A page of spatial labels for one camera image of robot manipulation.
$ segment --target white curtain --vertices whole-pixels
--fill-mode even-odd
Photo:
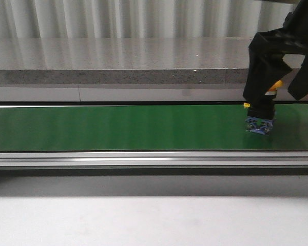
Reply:
[[[294,5],[256,0],[0,0],[4,37],[251,37]]]

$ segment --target yellow part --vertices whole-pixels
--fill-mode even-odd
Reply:
[[[279,80],[272,87],[270,87],[268,91],[276,91],[277,88],[282,87],[282,85],[283,85],[283,81]]]

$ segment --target gray countertop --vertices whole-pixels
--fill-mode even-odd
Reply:
[[[242,84],[249,38],[0,39],[0,85]],[[301,59],[287,60],[298,68]]]

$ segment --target green belt surface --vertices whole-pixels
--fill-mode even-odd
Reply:
[[[308,150],[308,104],[276,109],[263,136],[242,105],[0,108],[0,152]]]

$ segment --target metal frame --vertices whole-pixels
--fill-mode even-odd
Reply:
[[[0,176],[308,175],[308,151],[0,153]]]

